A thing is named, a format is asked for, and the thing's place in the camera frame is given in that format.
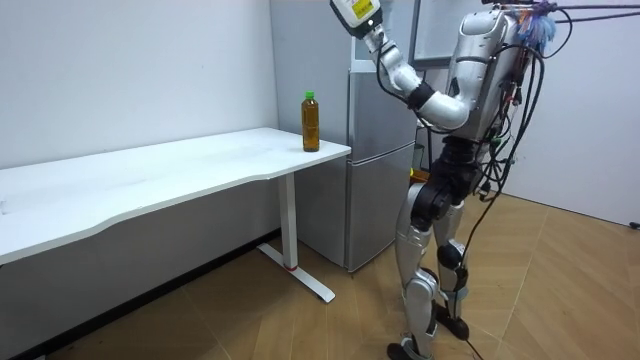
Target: parquet floor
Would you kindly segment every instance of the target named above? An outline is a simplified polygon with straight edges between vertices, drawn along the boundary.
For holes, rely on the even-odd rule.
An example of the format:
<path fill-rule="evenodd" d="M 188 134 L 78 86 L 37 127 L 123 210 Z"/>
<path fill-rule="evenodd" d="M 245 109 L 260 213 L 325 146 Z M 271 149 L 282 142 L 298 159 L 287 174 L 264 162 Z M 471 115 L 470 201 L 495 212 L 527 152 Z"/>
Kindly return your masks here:
<path fill-rule="evenodd" d="M 483 206 L 469 201 L 461 240 Z M 49 359 L 386 359 L 406 331 L 393 247 L 353 275 L 302 245 L 300 258 L 329 305 L 253 251 Z M 640 359 L 640 232 L 504 196 L 469 261 L 463 317 L 485 359 Z M 435 346 L 436 360 L 474 359 L 444 327 Z"/>

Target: freezer door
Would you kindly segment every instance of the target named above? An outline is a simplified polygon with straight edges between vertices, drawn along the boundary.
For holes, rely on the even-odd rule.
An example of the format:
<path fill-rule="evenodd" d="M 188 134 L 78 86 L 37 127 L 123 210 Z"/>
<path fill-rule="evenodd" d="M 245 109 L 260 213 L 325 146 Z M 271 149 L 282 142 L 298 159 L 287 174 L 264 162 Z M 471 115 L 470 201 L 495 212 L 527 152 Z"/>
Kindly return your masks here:
<path fill-rule="evenodd" d="M 409 189 L 413 144 L 383 157 L 349 165 L 347 269 L 355 271 L 393 242 Z"/>
<path fill-rule="evenodd" d="M 348 128 L 350 159 L 359 163 L 413 142 L 416 117 L 405 104 L 380 89 L 375 73 L 352 73 Z"/>

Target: brown liquid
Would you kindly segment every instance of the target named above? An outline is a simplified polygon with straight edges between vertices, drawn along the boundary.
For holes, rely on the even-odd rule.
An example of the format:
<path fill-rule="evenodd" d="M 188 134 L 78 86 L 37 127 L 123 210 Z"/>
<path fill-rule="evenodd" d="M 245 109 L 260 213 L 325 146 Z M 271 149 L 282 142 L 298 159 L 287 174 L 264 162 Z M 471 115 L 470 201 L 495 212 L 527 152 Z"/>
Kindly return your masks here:
<path fill-rule="evenodd" d="M 318 102 L 314 99 L 305 99 L 302 102 L 302 147 L 304 151 L 320 150 L 318 115 Z"/>

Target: white wall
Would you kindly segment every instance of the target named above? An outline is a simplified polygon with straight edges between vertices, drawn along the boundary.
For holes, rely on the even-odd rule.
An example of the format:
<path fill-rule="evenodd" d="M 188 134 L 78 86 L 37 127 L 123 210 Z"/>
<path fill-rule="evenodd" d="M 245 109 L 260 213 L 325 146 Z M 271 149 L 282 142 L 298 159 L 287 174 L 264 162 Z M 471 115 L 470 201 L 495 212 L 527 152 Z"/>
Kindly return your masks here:
<path fill-rule="evenodd" d="M 603 14 L 571 12 L 575 18 Z M 567 30 L 558 25 L 547 53 L 562 43 Z M 620 224 L 640 221 L 640 48 L 626 40 L 638 32 L 638 17 L 575 24 L 565 49 L 546 61 L 538 108 L 506 193 Z M 431 70 L 428 78 L 443 87 L 446 74 Z M 419 142 L 426 143 L 426 133 Z M 437 156 L 442 147 L 439 139 L 435 142 Z"/>
<path fill-rule="evenodd" d="M 268 0 L 0 2 L 0 168 L 276 127 L 269 12 Z M 273 185 L 7 264 L 0 359 L 278 228 Z"/>
<path fill-rule="evenodd" d="M 0 168 L 277 126 L 267 0 L 0 2 Z"/>

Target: white desk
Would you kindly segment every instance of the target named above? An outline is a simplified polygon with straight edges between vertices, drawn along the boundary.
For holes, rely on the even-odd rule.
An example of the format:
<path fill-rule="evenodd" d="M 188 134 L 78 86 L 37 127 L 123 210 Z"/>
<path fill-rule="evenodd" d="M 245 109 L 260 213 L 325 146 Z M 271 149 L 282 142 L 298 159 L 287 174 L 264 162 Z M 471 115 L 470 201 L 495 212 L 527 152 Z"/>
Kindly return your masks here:
<path fill-rule="evenodd" d="M 320 151 L 306 153 L 300 135 L 260 128 L 0 170 L 0 264 L 126 219 L 278 177 L 284 255 L 266 244 L 260 250 L 329 302 L 333 292 L 297 267 L 293 173 L 350 152 L 322 141 Z"/>

